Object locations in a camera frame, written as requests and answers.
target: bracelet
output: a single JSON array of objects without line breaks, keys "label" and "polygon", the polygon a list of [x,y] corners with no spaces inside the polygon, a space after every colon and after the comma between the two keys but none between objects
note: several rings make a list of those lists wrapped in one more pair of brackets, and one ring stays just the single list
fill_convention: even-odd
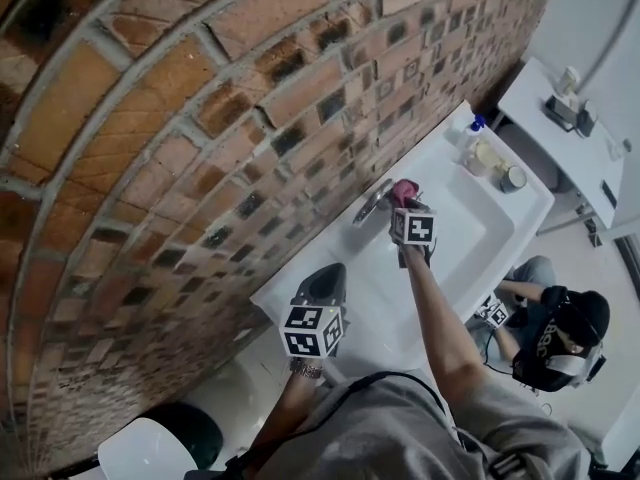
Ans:
[{"label": "bracelet", "polygon": [[302,375],[309,379],[319,379],[322,376],[322,367],[316,368],[315,366],[310,366],[304,359],[299,357],[291,359],[289,369],[293,373],[297,373],[298,375]]}]

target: black cap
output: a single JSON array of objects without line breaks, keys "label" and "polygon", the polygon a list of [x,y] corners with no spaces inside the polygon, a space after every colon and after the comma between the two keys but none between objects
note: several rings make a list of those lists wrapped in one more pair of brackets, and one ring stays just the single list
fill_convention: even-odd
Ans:
[{"label": "black cap", "polygon": [[609,303],[598,292],[569,291],[569,304],[562,304],[556,315],[558,328],[576,345],[594,347],[609,328]]}]

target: sink basin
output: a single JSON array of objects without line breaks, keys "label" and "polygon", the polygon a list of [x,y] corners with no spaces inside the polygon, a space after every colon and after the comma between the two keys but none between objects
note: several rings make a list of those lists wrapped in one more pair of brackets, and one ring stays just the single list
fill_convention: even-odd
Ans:
[{"label": "sink basin", "polygon": [[398,268],[397,247],[388,234],[389,211],[375,210],[358,229],[351,225],[385,179],[416,181],[421,201],[437,212],[431,268],[462,320],[497,286],[551,208],[551,193],[491,131],[485,136],[494,149],[525,170],[528,183],[523,189],[504,194],[494,180],[476,178],[457,163],[459,153],[445,135],[471,121],[473,113],[465,102],[251,297],[277,325],[307,275],[330,263],[344,263],[351,325],[338,357],[326,368],[335,380],[426,364],[409,276]]}]

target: floor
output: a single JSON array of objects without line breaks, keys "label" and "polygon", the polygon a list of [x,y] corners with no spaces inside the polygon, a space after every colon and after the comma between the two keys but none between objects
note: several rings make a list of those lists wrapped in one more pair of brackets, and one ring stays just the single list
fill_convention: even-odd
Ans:
[{"label": "floor", "polygon": [[[524,261],[537,254],[551,258],[559,284],[574,290],[597,290],[609,300],[612,308],[629,307],[630,301],[640,308],[615,246],[607,243],[594,249],[584,225],[535,238],[521,259]],[[619,324],[612,321],[612,326],[616,325]],[[223,469],[226,460],[250,445],[275,404],[287,376],[287,359],[278,331],[272,327],[186,397],[186,401],[209,413],[225,436],[225,447],[212,469]],[[496,376],[511,389],[542,405],[546,412],[552,412],[555,418],[571,424],[582,418],[576,414],[576,391],[573,389],[536,396],[510,377]],[[588,408],[590,393],[582,391],[583,400],[578,405]],[[613,425],[613,420],[607,420],[601,426],[604,428],[607,424]]]}]

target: faucet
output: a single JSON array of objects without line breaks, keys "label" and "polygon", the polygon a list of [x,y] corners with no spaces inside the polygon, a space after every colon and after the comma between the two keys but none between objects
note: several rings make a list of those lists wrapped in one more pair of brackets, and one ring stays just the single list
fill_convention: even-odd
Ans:
[{"label": "faucet", "polygon": [[393,187],[393,180],[391,178],[387,178],[382,185],[376,190],[367,202],[364,203],[360,211],[356,214],[353,219],[352,225],[356,228],[359,228],[364,224],[364,221],[367,220],[367,217],[373,213],[376,208],[381,210],[388,210],[391,207],[391,203],[387,198],[387,195],[391,191]]}]

